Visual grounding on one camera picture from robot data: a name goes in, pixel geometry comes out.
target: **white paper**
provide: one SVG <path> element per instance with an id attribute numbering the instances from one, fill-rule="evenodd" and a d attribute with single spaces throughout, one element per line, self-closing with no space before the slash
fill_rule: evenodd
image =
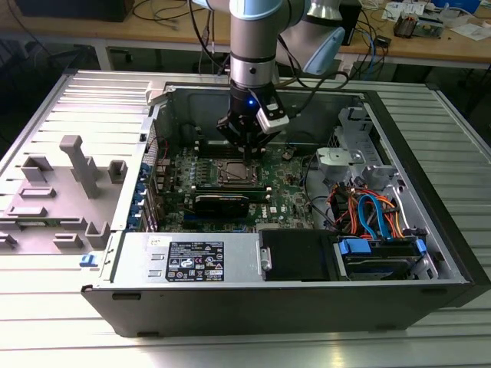
<path id="1" fill-rule="evenodd" d="M 385 5 L 382 19 L 388 19 L 389 21 L 397 21 L 401 12 L 408 14 L 423 15 L 424 4 L 408 4 L 405 2 L 388 2 Z"/>
<path id="2" fill-rule="evenodd" d="M 472 23 L 451 28 L 451 30 L 474 41 L 481 41 L 491 36 L 491 28 L 483 28 Z"/>

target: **black cable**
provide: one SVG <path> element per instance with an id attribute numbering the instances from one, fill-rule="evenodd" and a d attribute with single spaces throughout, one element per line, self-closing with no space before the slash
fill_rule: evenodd
<path id="1" fill-rule="evenodd" d="M 138 8 L 139 8 L 141 5 L 146 4 L 146 3 L 150 2 L 150 0 L 143 0 L 143 1 L 139 2 L 138 4 L 136 4 L 136 5 L 133 7 L 133 9 L 131 9 L 131 13 L 132 13 L 132 14 L 133 14 L 135 17 L 137 17 L 137 18 L 139 18 L 139 19 L 141 19 L 141 20 L 144 20 L 144 21 L 155 21 L 157 24 L 160 24 L 160 23 L 159 23 L 160 21 L 172 21 L 172 20 L 174 20 L 174 19 L 181 18 L 181 17 L 183 17 L 183 16 L 185 16 L 185 15 L 188 15 L 188 14 L 189 14 L 189 12 L 188 12 L 188 11 L 186 11 L 186 12 L 184 12 L 184 13 L 182 13 L 182 14 L 173 15 L 173 16 L 171 16 L 171 17 L 166 17 L 166 18 L 163 18 L 163 17 L 160 17 L 160 16 L 159 16 L 159 13 L 164 12 L 164 11 L 166 11 L 166 10 L 172 10 L 172 9 L 182 8 L 183 6 L 185 6 L 185 5 L 186 5 L 186 0 L 183 0 L 183 1 L 184 1 L 184 3 L 183 3 L 182 5 L 178 5 L 178 6 L 173 6 L 173 7 L 167 7 L 167 8 L 160 8 L 160 9 L 157 9 L 157 10 L 156 10 L 156 11 L 153 13 L 153 18 L 147 18 L 147 17 L 143 17 L 142 15 L 137 14 L 137 9 L 138 9 Z M 194 10 L 194 12 L 201 12 L 202 10 L 205 10 L 205 8 L 195 9 L 195 10 Z"/>
<path id="2" fill-rule="evenodd" d="M 212 18 L 212 11 L 208 10 L 208 17 L 206 18 L 206 25 L 203 29 L 203 33 L 201 38 L 204 40 L 205 45 L 208 46 L 209 43 L 209 23 Z M 198 73 L 201 74 L 201 62 L 203 61 L 203 50 L 199 53 L 199 61 L 198 61 Z"/>
<path id="3" fill-rule="evenodd" d="M 7 0 L 7 6 L 8 6 L 8 10 L 10 11 L 10 14 L 12 14 L 12 17 L 14 17 L 14 19 L 17 21 L 18 25 L 21 26 L 21 28 L 25 31 L 25 33 L 27 33 L 29 36 L 31 36 L 31 38 L 39 45 L 41 46 L 41 48 L 44 50 L 44 52 L 46 54 L 48 54 L 48 56 L 50 56 L 55 62 L 56 64 L 58 64 L 58 66 L 63 69 L 63 65 L 61 65 L 60 63 L 58 63 L 58 61 L 53 57 L 53 55 L 51 54 L 51 52 L 48 51 L 48 49 L 38 40 L 38 38 L 36 36 L 34 36 L 32 34 L 31 31 L 28 30 L 28 28 L 21 22 L 21 20 L 18 18 L 18 16 L 15 14 L 14 12 L 14 9 L 12 8 L 12 4 L 10 3 L 10 0 Z"/>
<path id="4" fill-rule="evenodd" d="M 206 47 L 205 43 L 203 42 L 203 40 L 199 35 L 198 25 L 196 24 L 196 18 L 194 18 L 194 13 L 193 13 L 193 2 L 191 0 L 187 0 L 187 6 L 189 9 L 189 15 L 191 16 L 191 22 L 193 24 L 194 33 L 196 34 L 196 37 L 198 38 L 198 41 L 201 44 L 204 53 L 211 60 L 212 63 L 214 63 L 218 68 L 221 68 L 222 65 L 216 62 L 216 60 L 213 58 L 213 55 L 211 54 L 211 52 L 209 52 L 208 48 Z"/>
<path id="5" fill-rule="evenodd" d="M 278 35 L 278 42 L 282 46 L 283 50 L 285 50 L 288 56 L 288 61 L 290 63 L 290 68 L 292 69 L 293 77 L 297 80 L 298 84 L 300 84 L 303 88 L 307 88 L 310 90 L 311 88 L 300 80 L 300 73 L 302 72 L 302 66 L 300 65 L 300 62 L 294 56 L 294 54 L 290 52 L 290 50 L 288 49 L 288 45 L 286 44 L 285 40 L 280 34 Z"/>
<path id="6" fill-rule="evenodd" d="M 332 221 L 330 220 L 330 218 L 325 214 L 323 213 L 323 211 L 321 211 L 319 209 L 319 207 L 317 207 L 313 201 L 315 201 L 316 199 L 319 199 L 319 198 L 322 198 L 323 196 L 320 195 L 320 196 L 317 196 L 317 197 L 314 197 L 313 199 L 310 198 L 310 196 L 308 195 L 308 190 L 307 190 L 307 178 L 308 178 L 308 171 L 310 170 L 311 166 L 312 166 L 312 161 L 314 161 L 314 158 L 316 157 L 315 153 L 312 155 L 312 157 L 310 158 L 310 161 L 308 161 L 308 165 L 307 165 L 307 171 L 305 172 L 305 178 L 304 178 L 304 192 L 305 192 L 305 197 L 307 197 L 307 202 L 310 203 L 312 209 L 314 209 L 319 215 L 321 215 L 325 221 L 326 221 L 326 225 L 325 225 L 325 228 L 328 228 L 328 226 L 331 226 L 333 228 L 333 224 L 332 224 Z"/>
<path id="7" fill-rule="evenodd" d="M 328 75 L 326 75 L 325 77 L 323 77 L 319 82 L 317 82 L 317 84 L 315 85 L 314 88 L 311 89 L 311 93 L 308 95 L 307 97 L 307 100 L 305 100 L 305 102 L 296 110 L 296 114 L 295 116 L 299 115 L 303 110 L 305 110 L 305 108 L 311 103 L 312 99 L 314 98 L 314 95 L 317 93 L 318 90 L 321 89 L 321 85 L 330 77 L 333 77 L 335 75 L 343 75 L 346 80 L 340 84 L 339 86 L 333 88 L 334 90 L 340 90 L 341 88 L 343 88 L 346 84 L 348 84 L 348 82 L 350 81 L 350 77 L 349 75 L 347 75 L 345 72 L 343 71 L 335 71 L 334 73 L 330 73 Z"/>

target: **cable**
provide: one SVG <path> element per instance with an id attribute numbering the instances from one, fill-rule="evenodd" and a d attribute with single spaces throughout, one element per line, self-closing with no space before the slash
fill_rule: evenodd
<path id="1" fill-rule="evenodd" d="M 161 22 L 161 21 L 171 21 L 171 23 L 175 23 L 175 22 L 176 22 L 176 21 L 175 21 L 176 19 L 181 18 L 181 17 L 183 17 L 183 16 L 185 16 L 185 15 L 188 15 L 188 14 L 189 14 L 189 12 L 188 12 L 188 11 L 186 11 L 186 12 L 184 12 L 184 13 L 182 13 L 182 14 L 173 15 L 173 16 L 171 16 L 171 17 L 166 17 L 166 18 L 160 17 L 160 16 L 159 16 L 159 13 L 164 12 L 164 11 L 166 11 L 166 10 L 173 10 L 173 9 L 182 8 L 183 6 L 185 6 L 185 5 L 186 5 L 186 0 L 182 0 L 182 1 L 183 1 L 184 3 L 183 3 L 183 4 L 181 4 L 181 5 L 178 5 L 178 6 L 172 6 L 172 7 L 167 7 L 167 8 L 160 8 L 160 9 L 158 9 L 158 10 L 156 10 L 156 11 L 152 11 L 152 13 L 153 13 L 153 18 L 143 17 L 142 15 L 137 14 L 137 9 L 138 9 L 138 8 L 139 8 L 141 5 L 143 5 L 143 4 L 146 4 L 146 3 L 148 3 L 148 2 L 149 2 L 149 3 L 150 3 L 150 7 L 152 8 L 152 3 L 151 3 L 151 1 L 150 1 L 150 0 L 143 0 L 143 1 L 139 2 L 138 4 L 136 4 L 136 5 L 133 7 L 133 9 L 131 10 L 131 13 L 132 13 L 132 14 L 133 14 L 135 17 L 137 17 L 137 18 L 139 18 L 139 19 L 142 19 L 142 20 L 144 20 L 144 21 L 155 21 L 155 22 L 156 22 L 158 25 L 163 25 L 163 26 L 167 26 L 167 27 L 171 27 L 171 28 L 175 28 L 175 29 L 177 29 L 177 26 L 175 26 L 175 25 L 166 25 L 166 24 L 164 24 L 164 23 L 160 23 L 160 22 Z M 195 9 L 195 10 L 194 10 L 194 12 L 201 12 L 202 10 L 205 10 L 205 8 Z"/>
<path id="2" fill-rule="evenodd" d="M 193 13 L 193 2 L 191 0 L 187 0 L 187 6 L 189 9 L 189 15 L 191 16 L 191 22 L 193 24 L 194 33 L 196 34 L 198 41 L 201 44 L 201 47 L 203 48 L 204 53 L 211 60 L 211 62 L 213 64 L 215 64 L 218 68 L 221 68 L 222 65 L 220 65 L 219 63 L 217 63 L 215 61 L 215 59 L 213 58 L 213 55 L 209 52 L 208 48 L 206 47 L 205 43 L 203 42 L 203 40 L 201 39 L 201 37 L 199 35 L 198 25 L 196 24 L 196 18 L 194 17 L 194 13 Z"/>
<path id="3" fill-rule="evenodd" d="M 278 42 L 280 46 L 282 46 L 283 50 L 285 50 L 286 54 L 288 55 L 288 61 L 290 63 L 290 68 L 292 69 L 293 77 L 295 78 L 293 81 L 297 81 L 298 84 L 300 84 L 303 88 L 310 89 L 309 86 L 307 86 L 304 82 L 300 80 L 300 73 L 302 72 L 302 66 L 300 65 L 300 62 L 298 59 L 290 52 L 288 49 L 288 45 L 285 42 L 285 39 L 279 34 L 278 35 Z"/>
<path id="4" fill-rule="evenodd" d="M 319 82 L 317 82 L 317 84 L 315 85 L 314 88 L 311 89 L 311 93 L 308 95 L 307 97 L 307 100 L 305 100 L 305 102 L 298 108 L 296 109 L 295 111 L 295 115 L 293 117 L 296 117 L 297 115 L 299 115 L 303 110 L 305 110 L 305 108 L 311 103 L 312 99 L 314 98 L 314 95 L 317 93 L 317 91 L 319 91 L 321 89 L 321 85 L 329 78 L 329 77 L 333 77 L 335 75 L 342 75 L 346 78 L 346 80 L 340 84 L 339 86 L 333 88 L 333 90 L 340 90 L 341 88 L 343 88 L 344 86 L 346 86 L 346 84 L 348 84 L 348 82 L 350 81 L 350 77 L 349 75 L 347 75 L 345 72 L 343 71 L 335 71 L 334 73 L 330 73 L 328 75 L 326 75 L 325 77 L 323 77 Z"/>
<path id="5" fill-rule="evenodd" d="M 11 0 L 7 0 L 7 6 L 8 6 L 8 10 L 10 11 L 10 14 L 12 14 L 12 17 L 14 17 L 14 19 L 17 21 L 18 25 L 21 26 L 21 28 L 25 31 L 25 33 L 27 33 L 29 36 L 31 36 L 31 38 L 39 45 L 41 46 L 41 48 L 44 50 L 44 52 L 46 54 L 48 54 L 48 56 L 50 56 L 55 62 L 56 64 L 58 64 L 58 66 L 63 69 L 63 65 L 61 65 L 58 60 L 56 60 L 55 58 L 53 58 L 53 55 L 51 52 L 48 51 L 48 49 L 38 40 L 38 38 L 36 38 L 36 36 L 34 36 L 32 34 L 31 31 L 28 30 L 28 28 L 21 22 L 21 20 L 18 18 L 18 16 L 15 14 L 14 12 L 14 9 L 12 8 L 12 4 L 10 3 Z"/>
<path id="6" fill-rule="evenodd" d="M 205 28 L 203 29 L 203 36 L 201 36 L 205 40 L 206 46 L 208 46 L 208 42 L 209 42 L 209 22 L 211 20 L 211 17 L 212 17 L 212 12 L 210 10 L 208 10 L 208 17 L 206 18 L 206 25 L 205 25 Z M 203 49 L 199 53 L 199 61 L 198 61 L 198 73 L 199 74 L 201 74 L 201 62 L 202 61 L 203 61 Z"/>
<path id="7" fill-rule="evenodd" d="M 329 217 L 326 216 L 325 213 L 323 213 L 323 211 L 321 211 L 316 205 L 314 205 L 314 203 L 312 203 L 312 200 L 310 199 L 310 196 L 308 195 L 308 190 L 307 190 L 307 178 L 308 178 L 308 171 L 310 170 L 310 167 L 312 166 L 312 161 L 314 161 L 314 158 L 315 158 L 315 153 L 312 155 L 312 157 L 310 158 L 310 161 L 308 161 L 308 165 L 307 165 L 307 171 L 305 172 L 305 181 L 304 181 L 304 193 L 305 193 L 305 197 L 307 198 L 307 203 L 310 203 L 312 209 L 314 209 L 319 215 L 321 215 L 325 221 L 326 221 L 326 228 L 328 228 L 328 226 L 332 226 L 331 223 L 332 221 L 330 220 Z"/>
<path id="8" fill-rule="evenodd" d="M 375 61 L 375 45 L 374 45 L 374 40 L 371 37 L 371 35 L 368 32 L 366 32 L 365 30 L 360 30 L 360 29 L 357 29 L 357 28 L 355 28 L 354 30 L 363 33 L 364 35 L 366 35 L 370 39 L 371 60 L 370 60 L 370 66 L 368 67 L 368 73 L 365 75 L 365 77 L 363 79 L 365 81 L 365 80 L 368 79 L 368 76 L 371 74 L 371 72 L 373 71 L 373 67 L 374 67 L 374 61 Z"/>
<path id="9" fill-rule="evenodd" d="M 380 8 L 378 0 L 360 0 L 360 3 L 363 9 L 378 10 Z"/>

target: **power supply label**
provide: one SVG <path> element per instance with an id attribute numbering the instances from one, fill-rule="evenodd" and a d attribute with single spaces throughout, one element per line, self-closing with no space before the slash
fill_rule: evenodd
<path id="1" fill-rule="evenodd" d="M 172 241 L 167 257 L 169 282 L 223 281 L 222 241 Z"/>

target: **aluminum extrusion table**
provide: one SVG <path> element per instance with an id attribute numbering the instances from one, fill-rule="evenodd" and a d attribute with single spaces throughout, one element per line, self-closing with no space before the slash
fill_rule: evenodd
<path id="1" fill-rule="evenodd" d="M 64 75 L 0 162 L 0 211 L 23 179 L 19 165 L 27 154 L 70 165 L 58 153 L 66 133 L 80 134 L 84 151 L 99 165 L 131 156 L 148 114 L 147 84 L 163 79 L 165 74 L 125 72 Z M 378 92 L 491 276 L 489 147 L 439 91 L 422 84 L 349 87 Z M 81 270 L 79 261 L 78 255 L 0 256 L 2 366 L 491 366 L 490 293 L 463 308 L 432 313 L 406 331 L 127 339 L 80 296 L 81 285 L 98 272 Z"/>

